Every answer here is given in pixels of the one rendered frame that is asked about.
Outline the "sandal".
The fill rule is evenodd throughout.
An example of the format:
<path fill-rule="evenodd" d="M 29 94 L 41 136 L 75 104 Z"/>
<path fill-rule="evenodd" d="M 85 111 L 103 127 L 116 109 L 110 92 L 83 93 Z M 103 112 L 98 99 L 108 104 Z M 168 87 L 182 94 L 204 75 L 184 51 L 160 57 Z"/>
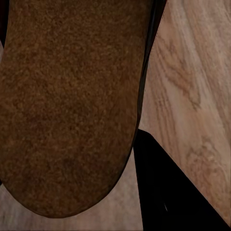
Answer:
<path fill-rule="evenodd" d="M 0 0 L 0 181 L 47 218 L 115 187 L 167 0 Z"/>

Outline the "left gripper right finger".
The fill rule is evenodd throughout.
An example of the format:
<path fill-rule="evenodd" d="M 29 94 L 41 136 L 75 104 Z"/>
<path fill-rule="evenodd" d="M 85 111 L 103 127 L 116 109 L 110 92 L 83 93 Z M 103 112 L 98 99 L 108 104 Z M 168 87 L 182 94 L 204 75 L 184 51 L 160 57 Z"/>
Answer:
<path fill-rule="evenodd" d="M 143 231 L 231 231 L 150 133 L 133 144 Z"/>

